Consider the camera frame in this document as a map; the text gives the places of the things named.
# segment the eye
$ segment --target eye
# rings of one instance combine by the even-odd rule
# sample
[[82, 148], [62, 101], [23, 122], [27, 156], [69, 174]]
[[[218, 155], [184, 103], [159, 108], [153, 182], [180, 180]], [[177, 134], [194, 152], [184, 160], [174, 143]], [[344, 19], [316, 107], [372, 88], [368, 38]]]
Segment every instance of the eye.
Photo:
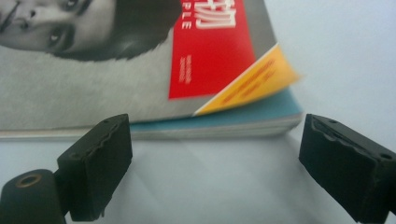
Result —
[[78, 4], [78, 0], [65, 0], [64, 9], [72, 10]]
[[61, 40], [62, 34], [63, 34], [63, 30], [61, 28], [54, 29], [49, 34], [49, 46], [50, 47], [55, 46], [59, 42], [59, 40]]

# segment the screw hole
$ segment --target screw hole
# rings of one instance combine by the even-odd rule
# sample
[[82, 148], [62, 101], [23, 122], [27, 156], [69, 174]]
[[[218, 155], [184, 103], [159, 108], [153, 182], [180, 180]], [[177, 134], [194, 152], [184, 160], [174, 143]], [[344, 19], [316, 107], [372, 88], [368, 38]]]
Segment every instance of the screw hole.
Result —
[[388, 155], [388, 154], [381, 153], [380, 156], [382, 158], [384, 158], [384, 159], [387, 159], [387, 160], [391, 160], [392, 159], [392, 157], [390, 155]]
[[41, 175], [34, 174], [34, 175], [27, 175], [22, 177], [21, 179], [18, 180], [16, 183], [17, 188], [23, 189], [23, 188], [28, 188], [30, 186], [33, 186], [34, 184], [40, 182], [41, 180]]

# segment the book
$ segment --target book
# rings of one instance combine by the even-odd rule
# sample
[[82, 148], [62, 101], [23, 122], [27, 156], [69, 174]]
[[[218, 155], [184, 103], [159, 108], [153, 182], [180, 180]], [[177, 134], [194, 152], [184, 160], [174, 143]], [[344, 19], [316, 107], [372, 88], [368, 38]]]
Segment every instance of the book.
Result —
[[[290, 130], [301, 119], [301, 108], [286, 89], [248, 105], [198, 117], [131, 123], [131, 134], [135, 140], [269, 136]], [[0, 131], [0, 139], [77, 140], [89, 130]]]
[[0, 20], [0, 134], [66, 133], [122, 113], [136, 128], [186, 122], [298, 78], [262, 0], [101, 2], [62, 7], [81, 15], [60, 24], [34, 13], [18, 26], [14, 14], [29, 5], [0, 4], [8, 15]]

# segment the nose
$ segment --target nose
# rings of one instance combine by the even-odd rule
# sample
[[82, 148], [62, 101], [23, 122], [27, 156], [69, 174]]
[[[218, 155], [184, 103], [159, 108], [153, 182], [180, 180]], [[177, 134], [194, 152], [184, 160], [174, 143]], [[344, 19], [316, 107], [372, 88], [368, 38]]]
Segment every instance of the nose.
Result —
[[22, 30], [27, 30], [32, 26], [32, 20], [36, 13], [35, 10], [30, 10], [24, 18], [16, 19], [15, 22], [19, 24]]
[[45, 23], [65, 23], [71, 20], [69, 13], [61, 11], [57, 4], [31, 4], [32, 2], [22, 5], [15, 18], [22, 30]]

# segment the white table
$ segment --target white table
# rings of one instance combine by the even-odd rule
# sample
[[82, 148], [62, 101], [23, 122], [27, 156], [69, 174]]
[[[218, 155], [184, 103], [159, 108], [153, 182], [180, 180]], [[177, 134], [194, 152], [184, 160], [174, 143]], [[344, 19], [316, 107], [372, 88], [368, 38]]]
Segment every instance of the white table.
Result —
[[[395, 151], [396, 2], [266, 4], [302, 75], [292, 90], [304, 111]], [[130, 170], [95, 223], [355, 223], [298, 162], [302, 132], [303, 124], [276, 138], [134, 141]], [[0, 142], [0, 185], [37, 168], [55, 171], [72, 144]]]

